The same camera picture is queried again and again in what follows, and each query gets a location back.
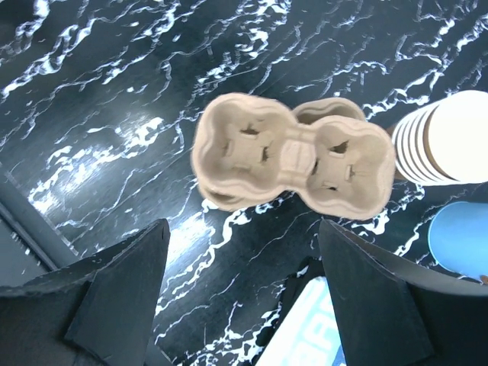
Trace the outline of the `blue cup holder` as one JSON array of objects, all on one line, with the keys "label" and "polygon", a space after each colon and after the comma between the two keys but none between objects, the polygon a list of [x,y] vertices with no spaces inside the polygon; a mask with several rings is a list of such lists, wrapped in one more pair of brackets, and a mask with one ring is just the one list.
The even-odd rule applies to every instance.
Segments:
[{"label": "blue cup holder", "polygon": [[487,283],[487,204],[457,201],[434,216],[429,251],[444,269]]}]

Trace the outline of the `stack of paper cups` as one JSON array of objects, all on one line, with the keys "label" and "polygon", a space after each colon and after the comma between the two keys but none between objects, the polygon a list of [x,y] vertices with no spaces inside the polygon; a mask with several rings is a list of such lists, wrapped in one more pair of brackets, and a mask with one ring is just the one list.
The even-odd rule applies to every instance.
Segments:
[{"label": "stack of paper cups", "polygon": [[460,91],[427,104],[389,132],[402,179],[424,186],[487,182],[485,91]]}]

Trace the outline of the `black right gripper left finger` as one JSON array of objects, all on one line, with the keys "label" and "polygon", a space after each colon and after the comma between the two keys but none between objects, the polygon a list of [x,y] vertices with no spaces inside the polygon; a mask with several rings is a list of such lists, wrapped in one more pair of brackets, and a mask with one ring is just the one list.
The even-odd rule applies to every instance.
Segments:
[{"label": "black right gripper left finger", "polygon": [[169,249],[159,219],[123,242],[1,289],[3,365],[168,365],[153,318]]}]

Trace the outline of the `pulp cup carrier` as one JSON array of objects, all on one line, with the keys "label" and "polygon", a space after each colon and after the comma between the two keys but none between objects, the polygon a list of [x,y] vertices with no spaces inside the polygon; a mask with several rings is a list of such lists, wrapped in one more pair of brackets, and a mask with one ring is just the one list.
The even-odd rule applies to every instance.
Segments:
[{"label": "pulp cup carrier", "polygon": [[[350,117],[356,120],[366,121],[363,110],[353,101],[347,98],[333,97],[324,98],[299,104],[291,113],[297,121],[302,124],[312,124],[322,117],[338,115]],[[201,195],[219,207],[221,210],[234,211],[241,208],[253,207],[273,201],[279,194],[274,194],[266,199],[247,199],[235,196],[219,195],[215,191],[208,189],[203,183],[199,182],[199,192]]]},{"label": "pulp cup carrier", "polygon": [[266,199],[292,191],[311,210],[368,220],[387,205],[396,153],[382,127],[338,115],[299,123],[285,104],[220,95],[197,122],[191,167],[219,195]]}]

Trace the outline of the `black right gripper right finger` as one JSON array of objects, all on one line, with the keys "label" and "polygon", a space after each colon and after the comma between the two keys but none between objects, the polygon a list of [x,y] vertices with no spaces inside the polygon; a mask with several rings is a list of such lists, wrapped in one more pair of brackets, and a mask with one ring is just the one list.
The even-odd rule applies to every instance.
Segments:
[{"label": "black right gripper right finger", "polygon": [[485,365],[487,287],[324,220],[319,248],[348,365]]}]

